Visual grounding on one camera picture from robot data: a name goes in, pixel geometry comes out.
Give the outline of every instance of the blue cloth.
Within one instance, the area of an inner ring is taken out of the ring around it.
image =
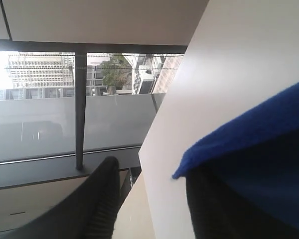
[[[184,154],[173,178],[208,164],[236,192],[299,229],[299,141],[291,146],[274,145],[265,155],[227,156],[247,150],[246,156],[249,148],[295,130],[299,130],[299,83],[198,141]]]

